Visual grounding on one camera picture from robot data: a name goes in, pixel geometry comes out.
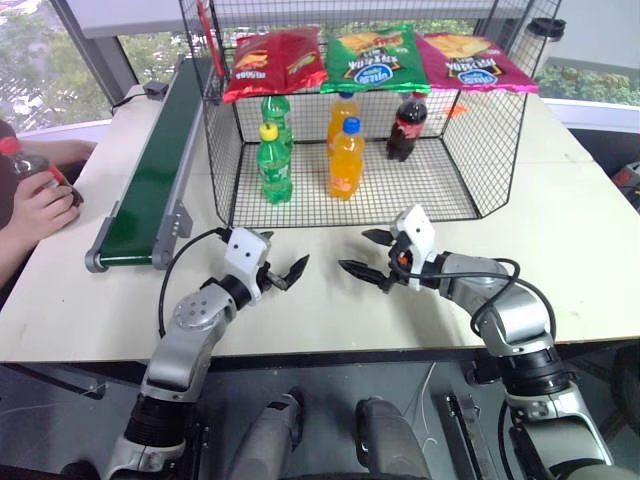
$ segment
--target red bottle cap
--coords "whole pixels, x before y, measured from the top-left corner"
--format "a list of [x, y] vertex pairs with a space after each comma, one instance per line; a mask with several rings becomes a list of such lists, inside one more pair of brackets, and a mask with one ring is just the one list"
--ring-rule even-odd
[[20, 141], [16, 137], [4, 137], [0, 140], [0, 153], [4, 155], [13, 155], [22, 150]]

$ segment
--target green conveyor belt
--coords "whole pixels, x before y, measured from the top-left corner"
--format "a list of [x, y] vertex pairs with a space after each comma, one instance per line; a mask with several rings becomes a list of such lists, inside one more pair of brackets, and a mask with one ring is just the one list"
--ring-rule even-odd
[[[185, 59], [176, 73], [120, 209], [100, 248], [100, 263], [105, 267], [151, 264], [165, 205], [201, 101], [192, 62], [192, 59]], [[117, 155], [117, 151], [117, 145], [114, 145], [114, 154]]]

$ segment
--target window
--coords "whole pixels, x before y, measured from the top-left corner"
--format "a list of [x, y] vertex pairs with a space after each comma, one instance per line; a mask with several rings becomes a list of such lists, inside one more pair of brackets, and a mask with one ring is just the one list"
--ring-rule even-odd
[[110, 118], [51, 4], [3, 4], [9, 6], [0, 11], [0, 117], [18, 132]]
[[640, 106], [640, 83], [625, 75], [546, 66], [536, 82], [541, 97]]
[[184, 32], [120, 35], [118, 40], [141, 85], [150, 80], [169, 83], [178, 56], [189, 52]]

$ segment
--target yellow bottle cap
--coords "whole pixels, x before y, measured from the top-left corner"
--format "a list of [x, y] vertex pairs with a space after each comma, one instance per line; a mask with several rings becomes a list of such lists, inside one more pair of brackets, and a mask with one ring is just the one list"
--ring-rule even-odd
[[276, 138], [278, 138], [278, 126], [275, 123], [260, 125], [260, 139], [263, 142], [273, 142]]

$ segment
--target orange liquid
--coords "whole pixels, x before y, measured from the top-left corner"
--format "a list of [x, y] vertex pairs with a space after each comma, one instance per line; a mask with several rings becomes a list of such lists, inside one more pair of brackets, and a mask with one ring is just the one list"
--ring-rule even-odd
[[347, 117], [359, 117], [360, 107], [353, 99], [339, 99], [331, 106], [331, 121], [327, 128], [327, 156], [333, 153], [333, 143], [339, 133], [342, 133], [342, 125]]
[[364, 168], [364, 138], [360, 134], [339, 134], [329, 161], [329, 193], [348, 200], [358, 189]]

